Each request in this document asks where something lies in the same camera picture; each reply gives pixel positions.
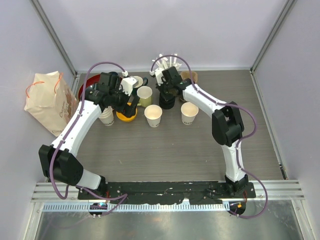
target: red plate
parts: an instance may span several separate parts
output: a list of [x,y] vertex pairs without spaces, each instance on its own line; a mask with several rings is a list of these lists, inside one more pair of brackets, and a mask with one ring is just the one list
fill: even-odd
[[[90,77],[90,78],[86,81],[86,86],[85,86],[85,88],[87,88],[87,87],[89,87],[89,86],[91,86],[91,85],[99,82],[99,79],[100,79],[100,74],[95,75],[95,76],[93,76],[93,77]],[[80,96],[81,96],[81,94],[82,94],[83,88],[84,88],[84,85],[82,84],[82,86],[80,87],[79,92],[78,92],[78,99],[79,99],[79,100],[80,100]]]

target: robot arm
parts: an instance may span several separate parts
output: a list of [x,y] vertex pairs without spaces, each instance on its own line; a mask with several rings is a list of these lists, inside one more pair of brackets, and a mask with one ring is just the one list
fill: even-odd
[[[196,89],[190,79],[182,80],[177,69],[173,66],[167,69],[157,68],[154,71],[156,88],[160,91],[159,105],[164,109],[170,109],[174,105],[175,97],[182,95],[183,98],[199,107],[212,120],[212,136],[221,145],[225,165],[225,180],[230,193],[240,193],[248,184],[248,176],[239,168],[236,157],[236,145],[242,138],[244,124],[240,111],[236,107],[223,106],[208,100],[202,94],[206,94],[217,103],[226,104],[203,91],[197,84]],[[241,143],[238,146],[238,158],[243,167]]]
[[139,97],[135,96],[131,105],[129,98],[137,80],[133,77],[120,79],[118,76],[101,73],[99,83],[88,87],[85,94],[83,111],[79,117],[81,104],[63,132],[50,146],[42,145],[39,157],[44,176],[50,178],[49,167],[54,151],[64,139],[54,160],[53,177],[55,180],[71,186],[81,186],[96,190],[95,193],[103,196],[106,193],[106,180],[103,176],[85,170],[76,159],[79,147],[88,130],[101,115],[105,108],[111,106],[126,117],[132,117],[136,112]]

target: paper bag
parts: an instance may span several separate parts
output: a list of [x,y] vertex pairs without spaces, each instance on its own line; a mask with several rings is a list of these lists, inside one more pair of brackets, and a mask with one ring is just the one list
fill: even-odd
[[36,73],[27,87],[24,110],[29,112],[56,137],[75,114],[78,100],[58,71]]

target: orange string handle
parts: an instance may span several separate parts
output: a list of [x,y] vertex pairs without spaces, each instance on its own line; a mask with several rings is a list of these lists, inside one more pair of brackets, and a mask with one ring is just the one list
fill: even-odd
[[26,89],[25,89],[25,94],[28,98],[30,98],[29,94],[28,94],[28,89],[33,86],[33,85],[36,85],[36,84],[44,84],[45,82],[44,81],[36,81],[34,83],[32,83],[31,85],[29,85]]
[[54,93],[55,93],[55,94],[57,93],[57,92],[56,92],[56,87],[57,87],[58,83],[60,82],[60,80],[62,79],[63,76],[64,76],[64,73],[61,72],[61,73],[59,74],[59,79],[58,79],[58,81],[56,82],[56,84],[55,84],[55,86],[54,86]]

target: paper cup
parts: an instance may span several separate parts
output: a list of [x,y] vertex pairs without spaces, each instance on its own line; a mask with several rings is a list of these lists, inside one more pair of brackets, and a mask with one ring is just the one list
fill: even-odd
[[150,105],[144,110],[144,115],[150,127],[156,128],[160,124],[162,109],[158,105]]
[[100,121],[105,125],[105,126],[111,126],[112,124],[114,124],[115,120],[114,120],[114,113],[109,112],[109,114],[103,115],[99,117]]
[[142,86],[136,91],[137,96],[140,98],[139,103],[142,107],[146,108],[152,104],[152,89],[148,86]]
[[104,109],[104,111],[101,113],[100,117],[105,117],[110,115],[110,113],[112,113],[113,109],[111,106],[107,107]]
[[186,102],[181,106],[181,119],[183,124],[190,125],[195,120],[199,108],[191,102]]
[[147,85],[148,84],[148,79],[146,79],[146,81],[144,81],[144,79],[140,76],[133,76],[133,78],[137,81],[137,85],[133,88],[132,90],[132,95],[137,95],[137,91],[138,89],[143,85]]

